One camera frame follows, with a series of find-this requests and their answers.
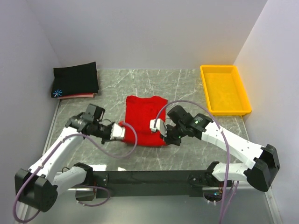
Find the red t shirt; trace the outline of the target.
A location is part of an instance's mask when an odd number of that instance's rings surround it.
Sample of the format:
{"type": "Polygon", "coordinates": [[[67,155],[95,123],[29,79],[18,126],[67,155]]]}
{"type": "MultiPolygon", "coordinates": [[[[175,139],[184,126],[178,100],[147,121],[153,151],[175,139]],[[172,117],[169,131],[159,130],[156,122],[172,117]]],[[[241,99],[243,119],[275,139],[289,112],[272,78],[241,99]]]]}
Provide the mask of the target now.
{"type": "Polygon", "coordinates": [[[135,129],[139,146],[160,147],[166,145],[158,132],[153,133],[151,131],[150,121],[156,118],[161,108],[167,103],[168,100],[160,96],[150,98],[128,96],[126,98],[124,122],[135,129]]]}

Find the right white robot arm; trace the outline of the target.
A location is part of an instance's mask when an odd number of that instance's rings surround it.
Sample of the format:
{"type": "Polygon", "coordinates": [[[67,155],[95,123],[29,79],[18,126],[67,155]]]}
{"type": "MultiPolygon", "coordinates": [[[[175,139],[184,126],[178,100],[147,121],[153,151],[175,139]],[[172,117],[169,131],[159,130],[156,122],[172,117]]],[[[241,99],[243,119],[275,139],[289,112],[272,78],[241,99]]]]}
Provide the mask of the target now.
{"type": "Polygon", "coordinates": [[[195,137],[229,152],[230,155],[240,160],[240,163],[233,164],[213,163],[210,166],[211,171],[205,174],[205,181],[208,185],[216,186],[225,180],[241,181],[249,183],[262,192],[269,190],[280,170],[278,153],[274,146],[252,143],[217,126],[204,114],[198,113],[192,116],[179,105],[173,107],[167,115],[174,126],[165,124],[161,119],[158,119],[156,123],[156,128],[167,145],[180,146],[183,137],[195,137]]]}

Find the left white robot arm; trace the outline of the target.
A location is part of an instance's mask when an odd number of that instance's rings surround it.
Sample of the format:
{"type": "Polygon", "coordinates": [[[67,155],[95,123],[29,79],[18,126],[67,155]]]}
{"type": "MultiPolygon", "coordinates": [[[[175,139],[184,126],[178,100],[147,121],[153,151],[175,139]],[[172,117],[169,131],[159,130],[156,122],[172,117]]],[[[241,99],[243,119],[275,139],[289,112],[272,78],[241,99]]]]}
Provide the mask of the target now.
{"type": "Polygon", "coordinates": [[[67,155],[90,136],[110,139],[112,125],[102,125],[105,109],[90,104],[85,112],[68,119],[60,136],[48,151],[29,169],[20,169],[14,177],[16,202],[47,212],[58,196],[81,185],[93,187],[93,168],[77,163],[70,170],[57,175],[67,155]]]}

